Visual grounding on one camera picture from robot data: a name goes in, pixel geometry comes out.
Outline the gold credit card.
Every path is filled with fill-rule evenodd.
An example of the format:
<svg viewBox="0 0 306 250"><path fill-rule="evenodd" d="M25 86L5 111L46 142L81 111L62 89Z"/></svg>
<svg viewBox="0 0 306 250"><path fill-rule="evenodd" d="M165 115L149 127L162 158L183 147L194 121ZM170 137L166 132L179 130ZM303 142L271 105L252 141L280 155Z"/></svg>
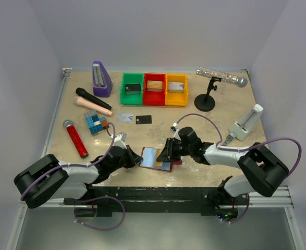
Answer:
<svg viewBox="0 0 306 250"><path fill-rule="evenodd" d="M156 149L155 162L154 162L154 167L155 168L159 168L159 167L161 167L163 165L162 161L158 161L157 160L159 155L161 154L161 151L162 151L162 149L160 149L160 148Z"/></svg>

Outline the red leather card holder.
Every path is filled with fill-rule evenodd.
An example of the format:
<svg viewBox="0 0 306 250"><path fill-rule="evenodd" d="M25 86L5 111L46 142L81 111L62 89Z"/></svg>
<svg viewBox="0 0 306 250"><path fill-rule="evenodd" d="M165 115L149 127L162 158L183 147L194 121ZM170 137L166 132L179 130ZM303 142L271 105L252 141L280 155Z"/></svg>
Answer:
<svg viewBox="0 0 306 250"><path fill-rule="evenodd" d="M162 162L156 161L157 157L162 152L160 148L144 147L141 152L142 162L139 163L139 167L172 172L173 166L182 165L182 161L178 162Z"/></svg>

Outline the grey credit card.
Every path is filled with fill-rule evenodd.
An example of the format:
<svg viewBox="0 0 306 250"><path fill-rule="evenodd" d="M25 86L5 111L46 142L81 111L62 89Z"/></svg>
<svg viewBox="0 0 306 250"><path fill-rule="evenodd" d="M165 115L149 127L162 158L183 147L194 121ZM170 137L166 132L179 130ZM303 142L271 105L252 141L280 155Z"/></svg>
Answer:
<svg viewBox="0 0 306 250"><path fill-rule="evenodd" d="M136 116L136 124L151 124L151 123L152 123L151 115Z"/></svg>

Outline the blue credit card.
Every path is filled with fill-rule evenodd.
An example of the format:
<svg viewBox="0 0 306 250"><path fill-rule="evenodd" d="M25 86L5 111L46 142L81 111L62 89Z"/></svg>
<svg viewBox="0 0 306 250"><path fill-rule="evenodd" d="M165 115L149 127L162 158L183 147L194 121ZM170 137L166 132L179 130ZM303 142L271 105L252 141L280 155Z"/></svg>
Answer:
<svg viewBox="0 0 306 250"><path fill-rule="evenodd" d="M132 123L133 114L119 113L117 115L117 121L125 122L125 123Z"/></svg>

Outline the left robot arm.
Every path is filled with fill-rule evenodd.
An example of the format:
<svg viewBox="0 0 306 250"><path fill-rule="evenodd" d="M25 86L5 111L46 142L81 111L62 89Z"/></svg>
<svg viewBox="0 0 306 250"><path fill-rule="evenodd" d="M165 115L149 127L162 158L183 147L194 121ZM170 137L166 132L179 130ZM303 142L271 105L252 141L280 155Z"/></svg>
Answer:
<svg viewBox="0 0 306 250"><path fill-rule="evenodd" d="M105 156L87 164L70 164L48 154L14 178L21 200L31 209L50 199L72 198L82 204L93 201L94 191L88 188L101 183L120 168L132 168L142 162L129 145L112 146Z"/></svg>

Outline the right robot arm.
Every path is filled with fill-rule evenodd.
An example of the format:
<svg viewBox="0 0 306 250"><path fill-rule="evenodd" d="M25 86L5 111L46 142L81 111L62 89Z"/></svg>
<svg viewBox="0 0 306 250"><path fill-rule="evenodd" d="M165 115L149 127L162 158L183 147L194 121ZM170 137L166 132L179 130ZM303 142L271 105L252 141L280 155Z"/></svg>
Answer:
<svg viewBox="0 0 306 250"><path fill-rule="evenodd" d="M259 143L255 146L254 149L218 147L201 141L191 127L184 127L166 140L156 160L174 163L182 156L189 156L199 164L240 169L242 175L228 177L218 186L219 200L230 204L237 196L251 192L271 197L289 175L287 166L267 147Z"/></svg>

